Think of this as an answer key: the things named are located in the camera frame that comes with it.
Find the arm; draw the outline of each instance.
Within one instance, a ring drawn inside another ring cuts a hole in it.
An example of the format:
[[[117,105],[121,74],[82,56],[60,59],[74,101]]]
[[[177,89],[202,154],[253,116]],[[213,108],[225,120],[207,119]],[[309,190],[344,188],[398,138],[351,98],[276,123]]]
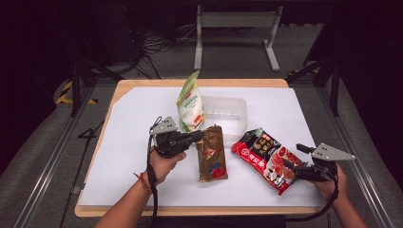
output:
[[[182,152],[171,159],[162,158],[157,152],[151,152],[150,156],[151,165],[157,177],[156,184],[159,184],[165,180],[175,164],[186,157],[186,154]],[[146,172],[144,172],[143,177],[145,184],[149,187]],[[137,180],[125,195],[104,214],[95,228],[136,227],[150,196],[151,194],[143,188],[142,182]]]
[[[333,209],[336,212],[338,219],[343,228],[367,228],[367,224],[358,214],[350,199],[348,197],[347,179],[346,174],[337,166],[338,173],[338,198],[333,202]],[[326,200],[333,194],[335,184],[332,181],[327,182],[314,182],[316,188],[319,189],[320,194]]]

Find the clear plastic tray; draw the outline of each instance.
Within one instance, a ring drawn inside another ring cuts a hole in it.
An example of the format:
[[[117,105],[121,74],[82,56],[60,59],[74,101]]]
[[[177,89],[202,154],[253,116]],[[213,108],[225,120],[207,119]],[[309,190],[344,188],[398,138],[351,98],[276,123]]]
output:
[[[237,142],[247,125],[246,101],[239,98],[201,96],[205,114],[201,129],[214,124],[221,126],[225,143]]]

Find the wristband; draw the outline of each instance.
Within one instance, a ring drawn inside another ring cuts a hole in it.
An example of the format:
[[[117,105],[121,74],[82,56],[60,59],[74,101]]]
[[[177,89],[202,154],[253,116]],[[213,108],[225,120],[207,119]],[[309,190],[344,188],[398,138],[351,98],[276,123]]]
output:
[[[143,173],[140,173],[140,176],[137,175],[136,173],[133,173],[143,184],[143,189],[145,189],[147,192],[152,194],[151,188],[147,186],[147,184],[145,184],[145,179],[143,177]]]

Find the metal frame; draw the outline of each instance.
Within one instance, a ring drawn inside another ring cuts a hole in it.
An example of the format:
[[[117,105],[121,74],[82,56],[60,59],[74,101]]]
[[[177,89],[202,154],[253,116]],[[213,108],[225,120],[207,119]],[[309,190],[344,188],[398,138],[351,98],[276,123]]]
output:
[[[263,40],[263,44],[273,71],[279,71],[278,61],[273,51],[273,43],[275,41],[281,13],[282,7],[278,7],[277,11],[202,12],[202,7],[198,6],[197,44],[194,68],[202,68],[202,28],[252,27],[270,28],[270,37],[268,40]]]

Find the wooden table edge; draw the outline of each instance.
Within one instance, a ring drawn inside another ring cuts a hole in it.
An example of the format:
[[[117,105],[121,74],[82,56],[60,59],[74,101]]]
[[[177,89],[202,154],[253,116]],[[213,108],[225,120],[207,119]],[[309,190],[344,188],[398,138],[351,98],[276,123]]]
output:
[[[101,145],[102,138],[106,130],[106,124],[110,117],[111,107],[119,101],[127,92],[134,87],[139,86],[183,86],[185,79],[167,79],[167,80],[121,80],[113,94],[109,109],[106,114],[105,123],[102,127],[99,140],[94,150],[90,166],[86,173],[86,179]],[[198,79],[198,86],[216,86],[216,87],[280,87],[288,88],[288,84],[283,79]],[[80,198],[75,206],[77,217],[101,217],[106,213],[110,206],[81,206]],[[278,215],[278,214],[310,214],[319,211],[318,207],[159,207],[160,216],[216,216],[216,215]],[[152,208],[147,207],[143,216],[151,216]]]

